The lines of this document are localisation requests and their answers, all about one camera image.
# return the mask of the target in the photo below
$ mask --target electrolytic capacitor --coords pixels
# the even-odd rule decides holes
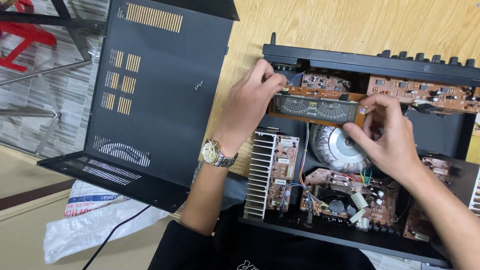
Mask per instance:
[[[437,90],[437,91],[431,91],[430,92],[430,96],[432,97],[435,97],[435,96],[439,96],[442,92],[440,90]]]

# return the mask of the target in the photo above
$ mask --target black cable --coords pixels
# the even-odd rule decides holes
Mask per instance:
[[[120,224],[118,224],[117,226],[115,226],[115,228],[113,228],[113,230],[110,232],[110,234],[107,236],[107,238],[105,239],[105,241],[103,241],[102,245],[96,250],[95,254],[93,254],[93,256],[90,258],[90,260],[87,262],[87,264],[85,264],[85,266],[83,267],[82,270],[86,270],[90,264],[92,263],[92,261],[95,259],[95,257],[100,253],[100,250],[102,250],[103,246],[105,246],[105,244],[108,242],[108,240],[110,239],[110,237],[113,235],[113,233],[115,232],[116,229],[118,229],[120,226],[122,226],[123,224],[131,221],[132,219],[140,216],[141,213],[145,212],[145,210],[147,210],[148,208],[150,207],[147,206],[145,207],[142,211],[138,212],[137,214],[135,214],[133,217],[125,220],[124,222],[121,222]]]

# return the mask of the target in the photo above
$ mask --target person's right hand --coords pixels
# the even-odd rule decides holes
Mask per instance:
[[[402,115],[396,97],[373,94],[360,104],[368,106],[363,130],[354,123],[345,123],[343,128],[380,170],[405,184],[412,170],[423,167],[415,149],[412,122]]]

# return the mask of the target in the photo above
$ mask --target wooden floor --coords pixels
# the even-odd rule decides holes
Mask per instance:
[[[262,45],[277,32],[279,45],[376,55],[384,49],[441,54],[480,61],[478,1],[450,0],[237,0],[240,22],[233,25],[210,121],[217,125],[230,87],[262,57]],[[246,175],[251,141],[232,171]]]

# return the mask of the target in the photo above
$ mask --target black shirt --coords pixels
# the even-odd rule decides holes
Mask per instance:
[[[375,270],[358,249],[239,222],[204,236],[175,221],[163,234],[149,270]]]

